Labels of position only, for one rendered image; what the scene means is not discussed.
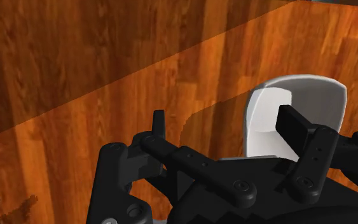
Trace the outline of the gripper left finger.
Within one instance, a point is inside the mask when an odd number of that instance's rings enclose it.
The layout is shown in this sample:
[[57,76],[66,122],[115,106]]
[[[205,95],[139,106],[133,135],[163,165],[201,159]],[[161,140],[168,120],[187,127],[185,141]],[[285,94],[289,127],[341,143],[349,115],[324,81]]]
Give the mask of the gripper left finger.
[[99,151],[86,224],[153,224],[151,206],[130,194],[132,183],[146,179],[173,207],[195,183],[201,183],[233,207],[247,209],[257,188],[231,160],[217,162],[165,138],[165,114],[153,113],[152,129],[132,144],[108,143]]

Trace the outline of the white bowl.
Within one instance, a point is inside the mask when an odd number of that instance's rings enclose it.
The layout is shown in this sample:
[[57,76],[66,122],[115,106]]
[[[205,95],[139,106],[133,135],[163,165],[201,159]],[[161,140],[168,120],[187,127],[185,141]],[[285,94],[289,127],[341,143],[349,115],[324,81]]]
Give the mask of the white bowl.
[[339,81],[314,74],[293,74],[254,87],[244,108],[243,153],[235,160],[299,156],[275,129],[280,105],[291,105],[308,121],[340,131],[347,105],[347,88]]

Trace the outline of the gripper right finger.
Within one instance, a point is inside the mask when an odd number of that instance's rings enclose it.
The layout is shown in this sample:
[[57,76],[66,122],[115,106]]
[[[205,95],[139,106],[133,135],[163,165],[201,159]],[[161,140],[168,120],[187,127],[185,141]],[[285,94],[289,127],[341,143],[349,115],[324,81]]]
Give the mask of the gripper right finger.
[[342,136],[331,127],[309,122],[290,105],[279,106],[275,129],[299,156],[286,177],[287,191],[294,199],[316,203],[329,168],[341,170],[358,186],[358,131]]

